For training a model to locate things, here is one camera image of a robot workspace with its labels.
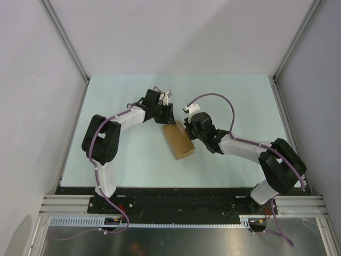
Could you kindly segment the brown cardboard express box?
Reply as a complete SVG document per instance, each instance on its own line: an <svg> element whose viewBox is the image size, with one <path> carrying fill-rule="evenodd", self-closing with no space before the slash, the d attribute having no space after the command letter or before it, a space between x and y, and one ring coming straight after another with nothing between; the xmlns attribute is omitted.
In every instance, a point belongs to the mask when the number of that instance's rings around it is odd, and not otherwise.
<svg viewBox="0 0 341 256"><path fill-rule="evenodd" d="M164 125L163 133L177 161L194 153L195 146L181 121L177 120L175 124Z"/></svg>

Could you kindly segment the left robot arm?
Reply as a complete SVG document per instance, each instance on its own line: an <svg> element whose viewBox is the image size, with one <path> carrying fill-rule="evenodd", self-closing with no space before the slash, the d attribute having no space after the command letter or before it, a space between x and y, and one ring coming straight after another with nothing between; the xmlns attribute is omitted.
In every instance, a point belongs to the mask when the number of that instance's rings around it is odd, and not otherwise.
<svg viewBox="0 0 341 256"><path fill-rule="evenodd" d="M132 126L154 120L157 124L175 124L170 90L158 87L148 89L145 96L134 103L128 103L126 110L111 117L94 115L82 142L82 150L94 166L96 187L101 195L99 207L106 213L117 209L118 201L112 197L116 191L113 175L107 166L116 157L122 131Z"/></svg>

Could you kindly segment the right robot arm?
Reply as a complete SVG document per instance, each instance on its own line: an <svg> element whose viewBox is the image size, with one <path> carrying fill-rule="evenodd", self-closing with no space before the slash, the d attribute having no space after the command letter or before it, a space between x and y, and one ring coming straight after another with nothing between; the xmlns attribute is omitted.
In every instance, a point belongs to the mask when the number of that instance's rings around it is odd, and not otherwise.
<svg viewBox="0 0 341 256"><path fill-rule="evenodd" d="M189 138L200 140L212 154L238 156L261 166L265 180L248 195L246 209L250 213L260 213L266 202L289 193L296 183L304 189L302 176L307 167L286 140L264 143L233 137L230 131L216 129L205 112L185 118L184 125Z"/></svg>

